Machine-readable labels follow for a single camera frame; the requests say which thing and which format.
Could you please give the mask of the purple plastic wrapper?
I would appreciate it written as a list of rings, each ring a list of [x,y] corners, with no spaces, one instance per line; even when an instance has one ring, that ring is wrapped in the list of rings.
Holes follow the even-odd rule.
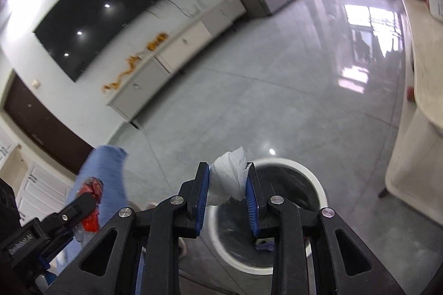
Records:
[[[274,238],[257,239],[254,248],[259,252],[273,252],[275,249]]]

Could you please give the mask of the red foil packet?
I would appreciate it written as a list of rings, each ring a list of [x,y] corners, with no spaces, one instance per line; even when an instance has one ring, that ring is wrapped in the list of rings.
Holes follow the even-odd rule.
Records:
[[[82,219],[80,225],[85,232],[98,233],[100,224],[98,220],[99,205],[101,203],[104,184],[97,177],[85,179],[76,194],[82,200]]]

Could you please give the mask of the white tissue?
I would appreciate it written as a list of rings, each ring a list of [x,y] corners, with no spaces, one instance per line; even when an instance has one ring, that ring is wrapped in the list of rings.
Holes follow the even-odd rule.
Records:
[[[242,147],[218,157],[210,165],[207,205],[222,205],[230,198],[237,201],[244,199],[249,167]]]

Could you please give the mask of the beige counter table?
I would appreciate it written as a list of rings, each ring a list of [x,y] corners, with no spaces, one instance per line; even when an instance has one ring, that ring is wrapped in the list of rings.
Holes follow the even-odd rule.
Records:
[[[405,8],[405,86],[386,191],[442,223],[442,20],[430,0],[402,0]]]

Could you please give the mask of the dark brown entrance door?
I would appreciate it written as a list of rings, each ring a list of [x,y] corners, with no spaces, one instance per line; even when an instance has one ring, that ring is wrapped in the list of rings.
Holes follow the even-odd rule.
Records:
[[[93,147],[45,108],[15,73],[6,86],[3,110],[34,145],[72,174],[79,174]]]

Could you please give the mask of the white TV cabinet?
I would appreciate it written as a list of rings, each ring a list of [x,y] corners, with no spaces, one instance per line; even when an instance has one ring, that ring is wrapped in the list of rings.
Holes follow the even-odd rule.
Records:
[[[134,72],[108,96],[107,106],[125,122],[132,121],[184,65],[245,14],[241,0],[223,0],[189,19],[141,57]]]

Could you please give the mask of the golden dragon ornament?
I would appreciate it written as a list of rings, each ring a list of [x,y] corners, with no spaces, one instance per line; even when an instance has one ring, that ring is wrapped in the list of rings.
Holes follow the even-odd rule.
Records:
[[[131,55],[126,59],[128,68],[121,73],[117,75],[117,78],[115,81],[104,84],[101,88],[102,93],[106,93],[111,90],[118,90],[122,84],[122,81],[125,79],[126,76],[132,74],[135,69],[137,68],[137,64],[141,61],[141,58],[139,55]]]

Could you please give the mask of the golden tiger ornament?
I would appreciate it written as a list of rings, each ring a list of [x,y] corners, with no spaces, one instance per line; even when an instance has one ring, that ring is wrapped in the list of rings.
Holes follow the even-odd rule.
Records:
[[[159,33],[153,41],[149,42],[146,45],[146,49],[148,51],[154,51],[157,49],[163,42],[165,42],[169,38],[169,35],[167,33]]]

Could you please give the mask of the white wall cabinets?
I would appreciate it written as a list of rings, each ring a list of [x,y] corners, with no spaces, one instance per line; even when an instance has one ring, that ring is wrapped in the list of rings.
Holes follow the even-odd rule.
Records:
[[[74,185],[25,156],[5,131],[1,131],[1,178],[13,189],[21,224],[60,212]]]

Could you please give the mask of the black wall television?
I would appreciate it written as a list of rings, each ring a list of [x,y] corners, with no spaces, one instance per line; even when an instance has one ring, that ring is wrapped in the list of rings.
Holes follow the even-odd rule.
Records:
[[[35,36],[76,81],[124,27],[160,0],[59,0]]]

